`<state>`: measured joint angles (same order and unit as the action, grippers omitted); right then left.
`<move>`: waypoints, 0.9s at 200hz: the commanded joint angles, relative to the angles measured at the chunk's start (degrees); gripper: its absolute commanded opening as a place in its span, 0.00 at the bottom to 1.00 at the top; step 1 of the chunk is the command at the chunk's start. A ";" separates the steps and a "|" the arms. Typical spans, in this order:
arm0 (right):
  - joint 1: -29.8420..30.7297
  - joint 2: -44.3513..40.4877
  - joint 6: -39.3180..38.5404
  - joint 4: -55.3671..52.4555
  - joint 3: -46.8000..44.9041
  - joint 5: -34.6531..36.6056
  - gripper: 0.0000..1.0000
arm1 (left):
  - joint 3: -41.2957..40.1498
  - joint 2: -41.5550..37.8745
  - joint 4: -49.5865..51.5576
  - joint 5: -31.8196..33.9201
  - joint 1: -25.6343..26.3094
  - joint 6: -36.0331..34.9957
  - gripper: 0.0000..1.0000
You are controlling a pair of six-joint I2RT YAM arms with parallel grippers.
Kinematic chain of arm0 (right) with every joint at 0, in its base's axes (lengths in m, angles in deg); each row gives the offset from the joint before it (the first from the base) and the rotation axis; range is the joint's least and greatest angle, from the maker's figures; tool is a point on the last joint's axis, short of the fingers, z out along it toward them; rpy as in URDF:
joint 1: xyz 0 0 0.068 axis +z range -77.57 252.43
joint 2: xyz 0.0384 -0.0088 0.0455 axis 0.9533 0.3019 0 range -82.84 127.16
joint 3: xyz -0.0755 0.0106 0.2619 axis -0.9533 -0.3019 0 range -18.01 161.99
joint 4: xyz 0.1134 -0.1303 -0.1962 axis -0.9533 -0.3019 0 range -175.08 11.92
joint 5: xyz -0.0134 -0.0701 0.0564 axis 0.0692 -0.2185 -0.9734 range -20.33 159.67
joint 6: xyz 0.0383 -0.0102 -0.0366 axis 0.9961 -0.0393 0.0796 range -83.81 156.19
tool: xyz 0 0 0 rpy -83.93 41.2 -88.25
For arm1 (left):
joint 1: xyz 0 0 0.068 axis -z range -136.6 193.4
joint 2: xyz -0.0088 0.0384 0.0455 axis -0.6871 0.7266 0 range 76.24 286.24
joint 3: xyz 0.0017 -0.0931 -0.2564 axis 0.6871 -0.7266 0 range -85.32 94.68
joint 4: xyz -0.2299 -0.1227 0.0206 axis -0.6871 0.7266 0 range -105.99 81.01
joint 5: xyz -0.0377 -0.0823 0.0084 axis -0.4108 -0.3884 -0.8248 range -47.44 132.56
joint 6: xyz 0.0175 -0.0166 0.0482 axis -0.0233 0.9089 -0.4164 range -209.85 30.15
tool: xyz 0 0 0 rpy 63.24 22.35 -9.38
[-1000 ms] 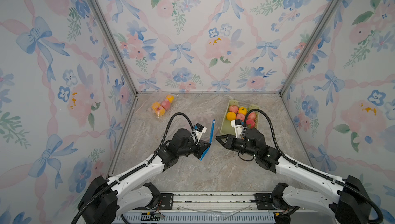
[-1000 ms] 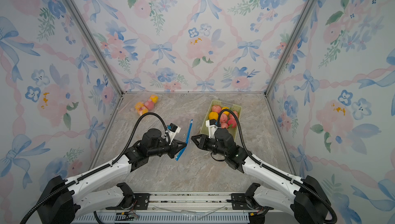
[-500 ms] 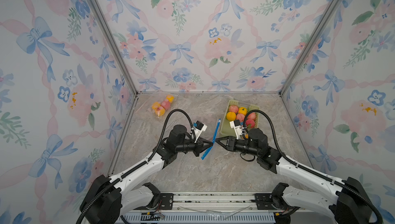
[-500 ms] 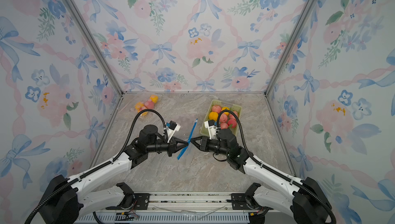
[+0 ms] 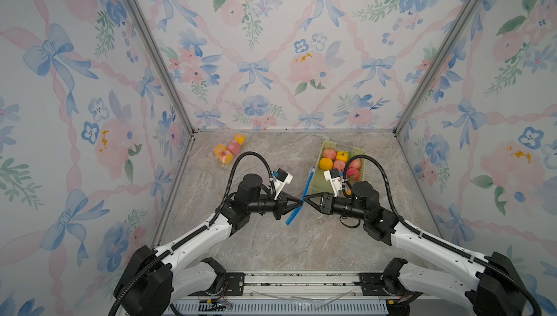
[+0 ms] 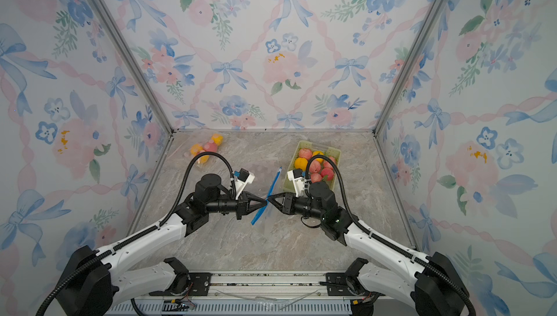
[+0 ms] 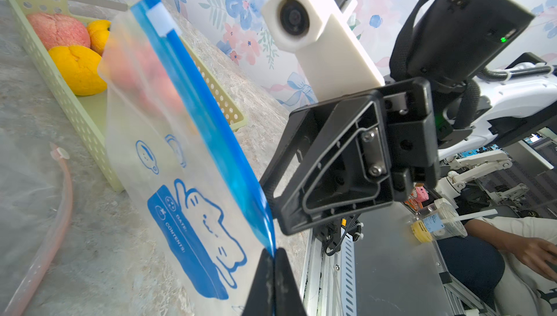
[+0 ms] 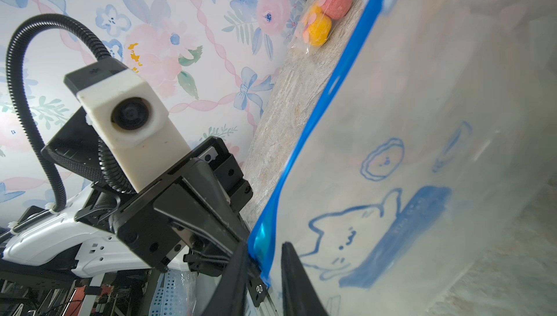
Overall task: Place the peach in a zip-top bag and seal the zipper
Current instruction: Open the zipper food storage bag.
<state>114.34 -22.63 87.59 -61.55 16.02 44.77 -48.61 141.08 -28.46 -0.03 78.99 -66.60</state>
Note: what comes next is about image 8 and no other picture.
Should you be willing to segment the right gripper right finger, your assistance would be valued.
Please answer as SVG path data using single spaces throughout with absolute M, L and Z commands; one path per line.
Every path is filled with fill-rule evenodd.
M 281 247 L 281 281 L 285 316 L 328 315 L 290 242 Z

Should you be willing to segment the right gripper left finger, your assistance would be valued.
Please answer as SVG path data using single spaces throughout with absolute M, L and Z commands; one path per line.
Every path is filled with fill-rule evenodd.
M 240 243 L 202 316 L 243 316 L 245 314 L 248 260 L 247 245 Z

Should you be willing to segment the blue zipper clear bag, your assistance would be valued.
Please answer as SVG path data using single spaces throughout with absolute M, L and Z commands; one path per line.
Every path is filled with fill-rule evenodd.
M 328 315 L 419 315 L 556 171 L 556 0 L 363 0 L 249 238 Z

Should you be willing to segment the pink zipper clear bag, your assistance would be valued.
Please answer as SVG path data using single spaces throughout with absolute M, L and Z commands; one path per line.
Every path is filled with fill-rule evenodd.
M 336 26 L 356 0 L 308 0 L 294 29 L 291 47 L 304 53 L 314 52 L 331 37 Z

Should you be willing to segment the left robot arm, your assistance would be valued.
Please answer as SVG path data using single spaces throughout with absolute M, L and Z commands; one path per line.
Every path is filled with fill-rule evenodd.
M 218 277 L 248 239 L 239 213 L 252 195 L 234 155 L 210 137 L 137 194 L 91 184 L 59 214 L 29 210 L 1 268 L 46 288 L 149 268 Z

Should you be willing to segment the pink peach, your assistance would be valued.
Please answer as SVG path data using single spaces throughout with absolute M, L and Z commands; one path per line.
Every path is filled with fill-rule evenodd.
M 343 18 L 352 5 L 352 0 L 319 0 L 319 7 L 331 19 Z

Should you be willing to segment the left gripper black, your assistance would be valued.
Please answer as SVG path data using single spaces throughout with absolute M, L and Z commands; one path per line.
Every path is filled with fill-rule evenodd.
M 138 194 L 94 185 L 75 221 L 115 234 L 159 272 L 172 259 L 219 277 L 249 228 L 240 212 L 253 196 L 234 155 L 210 136 Z

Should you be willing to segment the yellow peach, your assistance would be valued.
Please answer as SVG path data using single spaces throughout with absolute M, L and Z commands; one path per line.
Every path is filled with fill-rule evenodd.
M 313 47 L 321 47 L 329 38 L 332 20 L 317 6 L 311 6 L 304 21 L 303 40 Z

